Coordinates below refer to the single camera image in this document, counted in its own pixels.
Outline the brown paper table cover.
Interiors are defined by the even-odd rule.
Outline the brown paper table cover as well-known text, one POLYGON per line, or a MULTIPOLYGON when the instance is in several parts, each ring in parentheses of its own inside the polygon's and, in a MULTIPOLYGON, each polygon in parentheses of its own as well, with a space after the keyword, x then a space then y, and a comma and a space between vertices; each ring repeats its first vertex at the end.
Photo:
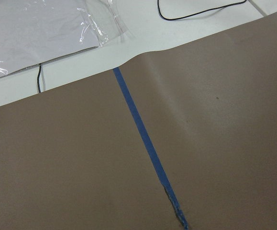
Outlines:
POLYGON ((277 230, 277 12, 1 106, 0 230, 277 230))

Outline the clear plastic bag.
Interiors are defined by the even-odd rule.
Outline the clear plastic bag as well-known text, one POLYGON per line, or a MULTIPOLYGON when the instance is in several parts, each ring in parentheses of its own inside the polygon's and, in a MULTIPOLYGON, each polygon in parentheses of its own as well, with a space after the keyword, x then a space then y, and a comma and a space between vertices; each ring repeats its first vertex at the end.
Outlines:
POLYGON ((0 78, 103 46, 127 30, 115 0, 0 0, 0 78))

